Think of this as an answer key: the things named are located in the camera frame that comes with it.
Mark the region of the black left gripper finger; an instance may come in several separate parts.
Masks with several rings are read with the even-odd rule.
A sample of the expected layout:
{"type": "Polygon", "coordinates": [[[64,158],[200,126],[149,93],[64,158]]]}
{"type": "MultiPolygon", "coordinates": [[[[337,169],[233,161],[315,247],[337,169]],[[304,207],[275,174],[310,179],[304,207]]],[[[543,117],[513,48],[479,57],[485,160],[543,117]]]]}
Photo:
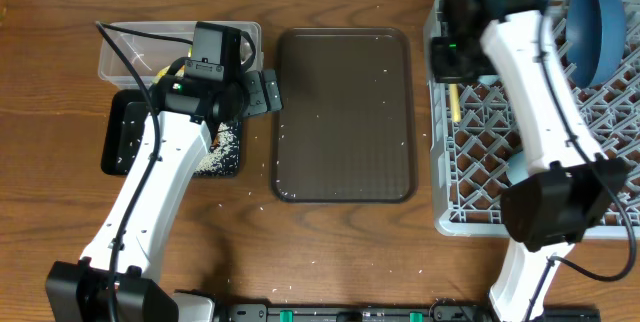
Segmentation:
{"type": "Polygon", "coordinates": [[[282,109],[283,103],[279,91],[277,75],[274,70],[263,70],[265,92],[267,95],[268,111],[276,112],[282,109]]]}
{"type": "Polygon", "coordinates": [[[247,92],[243,111],[244,117],[266,114],[269,110],[264,92],[264,81],[258,71],[250,71],[243,75],[243,86],[247,92]]]}

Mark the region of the yellow plastic spoon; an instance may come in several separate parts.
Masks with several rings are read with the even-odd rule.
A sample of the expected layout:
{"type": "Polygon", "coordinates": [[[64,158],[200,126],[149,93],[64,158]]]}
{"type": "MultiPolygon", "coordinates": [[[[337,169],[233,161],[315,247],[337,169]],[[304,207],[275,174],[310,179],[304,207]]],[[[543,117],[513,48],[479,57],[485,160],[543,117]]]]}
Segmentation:
{"type": "Polygon", "coordinates": [[[459,90],[456,84],[449,84],[449,103],[451,110],[451,120],[453,123],[461,121],[461,108],[459,101],[459,90]]]}

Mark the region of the yellow green snack wrapper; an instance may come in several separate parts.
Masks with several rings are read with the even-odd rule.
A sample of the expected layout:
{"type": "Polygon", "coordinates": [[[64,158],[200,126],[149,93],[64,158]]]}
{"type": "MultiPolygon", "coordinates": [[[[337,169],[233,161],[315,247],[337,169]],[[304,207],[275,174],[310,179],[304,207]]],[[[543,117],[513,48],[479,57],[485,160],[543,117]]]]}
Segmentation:
{"type": "Polygon", "coordinates": [[[186,56],[177,58],[169,66],[161,69],[152,79],[152,83],[157,84],[160,79],[167,74],[177,77],[183,77],[185,73],[186,62],[191,58],[191,54],[192,50],[189,50],[186,56]]]}

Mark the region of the light blue plastic cup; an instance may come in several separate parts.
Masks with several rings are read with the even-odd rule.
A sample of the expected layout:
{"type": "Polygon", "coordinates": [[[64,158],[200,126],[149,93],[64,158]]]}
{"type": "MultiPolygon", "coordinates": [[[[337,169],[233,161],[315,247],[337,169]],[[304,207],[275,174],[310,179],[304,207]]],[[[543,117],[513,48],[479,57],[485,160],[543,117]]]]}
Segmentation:
{"type": "Polygon", "coordinates": [[[511,185],[516,185],[529,177],[526,155],[523,151],[513,154],[507,160],[506,175],[511,185]]]}

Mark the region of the dark blue plate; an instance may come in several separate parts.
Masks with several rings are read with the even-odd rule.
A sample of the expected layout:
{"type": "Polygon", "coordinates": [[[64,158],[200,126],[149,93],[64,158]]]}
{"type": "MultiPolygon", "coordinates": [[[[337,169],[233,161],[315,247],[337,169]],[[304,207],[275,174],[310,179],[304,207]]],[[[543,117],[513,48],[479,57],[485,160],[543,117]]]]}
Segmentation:
{"type": "Polygon", "coordinates": [[[576,69],[570,78],[579,88],[607,82],[618,69],[626,41],[622,0],[570,0],[567,59],[576,69]]]}

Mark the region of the light blue bowl with rice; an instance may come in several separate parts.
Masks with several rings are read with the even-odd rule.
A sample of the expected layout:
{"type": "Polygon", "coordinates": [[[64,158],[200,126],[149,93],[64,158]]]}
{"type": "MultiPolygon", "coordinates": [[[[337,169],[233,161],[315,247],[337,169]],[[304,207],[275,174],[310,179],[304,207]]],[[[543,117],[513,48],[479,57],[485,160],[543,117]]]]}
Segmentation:
{"type": "Polygon", "coordinates": [[[481,75],[478,77],[478,82],[486,86],[491,86],[499,80],[500,77],[498,75],[481,75]]]}

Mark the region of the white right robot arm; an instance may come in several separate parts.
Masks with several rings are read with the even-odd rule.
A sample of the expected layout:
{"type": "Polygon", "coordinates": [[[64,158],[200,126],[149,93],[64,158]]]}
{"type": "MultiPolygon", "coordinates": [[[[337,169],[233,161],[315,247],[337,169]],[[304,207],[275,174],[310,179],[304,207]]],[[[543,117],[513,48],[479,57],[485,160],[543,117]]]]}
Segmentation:
{"type": "Polygon", "coordinates": [[[429,41],[436,82],[495,74],[519,128],[527,175],[500,196],[509,245],[489,299],[496,321],[532,321],[559,265],[610,206],[627,163],[609,158],[574,102],[548,0],[444,0],[447,31],[429,41]]]}

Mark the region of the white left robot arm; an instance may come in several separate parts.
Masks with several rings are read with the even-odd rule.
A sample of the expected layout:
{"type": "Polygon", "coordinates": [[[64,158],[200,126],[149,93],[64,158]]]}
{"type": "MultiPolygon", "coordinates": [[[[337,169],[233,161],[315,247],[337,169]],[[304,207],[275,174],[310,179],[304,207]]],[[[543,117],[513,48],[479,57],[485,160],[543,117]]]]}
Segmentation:
{"type": "Polygon", "coordinates": [[[165,247],[186,188],[220,124],[282,109],[272,70],[253,69],[242,29],[199,21],[190,55],[145,84],[111,38],[96,25],[138,85],[147,115],[139,149],[104,224],[75,263],[57,261],[45,291],[57,321],[215,321],[213,298],[167,294],[158,284],[165,247]]]}

